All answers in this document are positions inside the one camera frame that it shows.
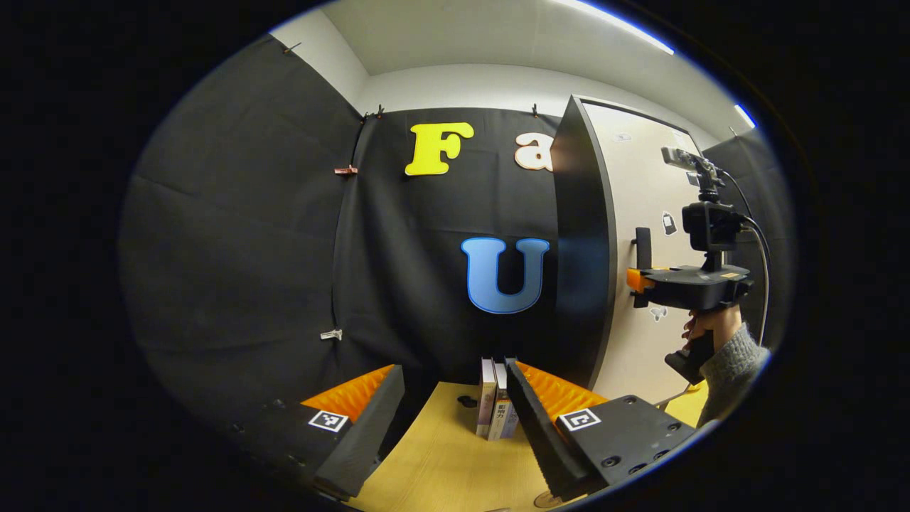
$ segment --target book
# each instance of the book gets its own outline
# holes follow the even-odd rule
[[[496,441],[502,437],[502,428],[506,425],[511,410],[511,400],[506,391],[506,365],[496,363],[493,368],[496,373],[496,401],[493,404],[490,433],[487,434],[488,441]]]
[[[515,405],[509,408],[509,417],[506,418],[506,425],[502,428],[500,439],[509,439],[515,436],[515,429],[518,427],[518,412],[515,411]]]
[[[490,432],[490,417],[493,412],[496,392],[496,374],[492,359],[480,359],[480,403],[477,414],[477,435],[484,437]]]

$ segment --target cable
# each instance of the cable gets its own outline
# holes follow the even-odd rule
[[[730,181],[733,182],[733,185],[736,187],[736,189],[739,190],[740,197],[743,198],[743,203],[745,203],[745,212],[749,215],[749,217],[752,217],[752,209],[749,208],[749,201],[745,198],[745,194],[743,194],[743,189],[740,189],[739,183],[736,182],[736,179],[733,177],[732,174],[730,174],[729,172],[727,172],[723,169],[721,169],[721,174],[723,174],[724,176],[729,178]]]
[[[762,269],[764,270],[764,307],[762,308],[762,330],[758,334],[758,346],[762,346],[762,343],[764,342],[764,326],[768,319],[768,296],[770,295],[771,290],[771,283],[768,278],[768,268],[771,265],[771,255],[768,253],[770,250],[768,248],[768,240],[764,237],[762,228],[760,228],[758,226],[758,223],[750,217],[746,217],[745,220],[748,224],[745,226],[745,228],[755,234],[755,238],[758,239],[759,245],[762,246]]]

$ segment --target yellow letter f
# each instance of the yellow letter f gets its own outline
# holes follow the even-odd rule
[[[449,164],[441,161],[440,153],[445,151],[447,157],[454,159],[461,153],[459,135],[474,137],[474,128],[468,123],[414,125],[410,131],[417,134],[417,141],[414,143],[414,161],[404,168],[408,176],[449,172]],[[451,135],[442,138],[446,132],[451,132]]]

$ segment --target ceiling light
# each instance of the ceiling light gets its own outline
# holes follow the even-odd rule
[[[743,119],[745,119],[745,122],[749,125],[749,128],[755,128],[755,123],[753,123],[752,118],[749,117],[749,114],[745,113],[745,110],[743,110],[742,107],[739,105],[733,105],[733,108],[735,108],[736,111],[740,113],[740,116],[743,116]]]
[[[598,17],[601,20],[609,23],[610,25],[619,27],[622,30],[625,30],[626,32],[628,32],[629,34],[639,37],[640,39],[643,39],[643,40],[647,41],[648,43],[651,43],[652,45],[657,46],[658,48],[667,52],[668,54],[673,55],[673,50],[669,46],[658,41],[654,37],[645,34],[641,29],[636,28],[636,27],[622,21],[620,18],[618,18],[614,15],[608,15],[607,13],[604,13],[602,10],[598,9],[597,7],[583,4],[582,2],[578,2],[577,0],[553,0],[553,1],[557,2],[559,4],[567,5],[574,9],[578,9],[579,11],[582,11],[583,13],[587,13],[588,15]]]

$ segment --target sweater sleeve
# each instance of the sweater sleeve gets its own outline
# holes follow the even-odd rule
[[[718,418],[735,404],[752,385],[769,355],[768,349],[755,343],[743,323],[733,338],[702,364],[700,372],[708,381],[708,398],[698,426]]]

